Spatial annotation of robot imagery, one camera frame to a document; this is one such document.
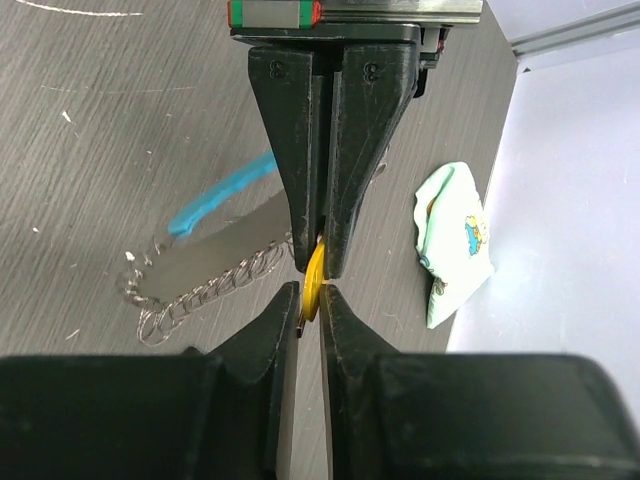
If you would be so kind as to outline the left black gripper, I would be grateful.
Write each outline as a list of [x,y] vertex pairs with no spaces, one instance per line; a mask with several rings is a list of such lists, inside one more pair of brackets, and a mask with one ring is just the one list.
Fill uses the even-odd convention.
[[[334,77],[326,196],[325,277],[342,276],[360,207],[400,118],[426,90],[450,30],[479,23],[481,1],[229,1],[236,38],[317,38],[393,41],[401,25],[413,44],[344,48]],[[253,47],[248,74],[287,195],[296,269],[302,273],[320,230],[319,135],[323,77],[315,56],[281,46]]]

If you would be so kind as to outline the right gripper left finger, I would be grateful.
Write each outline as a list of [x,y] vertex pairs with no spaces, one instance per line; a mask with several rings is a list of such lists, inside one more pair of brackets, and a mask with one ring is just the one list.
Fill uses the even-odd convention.
[[5,479],[285,479],[299,286],[203,353],[1,362]]

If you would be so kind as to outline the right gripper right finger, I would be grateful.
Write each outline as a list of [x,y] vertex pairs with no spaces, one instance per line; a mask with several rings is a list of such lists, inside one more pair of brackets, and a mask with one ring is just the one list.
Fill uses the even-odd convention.
[[611,377],[566,354],[403,353],[320,293],[333,479],[635,479]]

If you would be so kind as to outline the blue handled key ring organizer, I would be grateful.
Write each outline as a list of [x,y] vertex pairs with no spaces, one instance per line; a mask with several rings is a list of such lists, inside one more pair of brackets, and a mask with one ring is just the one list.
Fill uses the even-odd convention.
[[276,170],[274,154],[261,155],[184,207],[169,222],[165,237],[153,238],[140,253],[125,252],[118,288],[139,310],[140,343],[164,343],[190,314],[270,273],[293,253],[284,191],[221,230],[191,238],[205,217]]

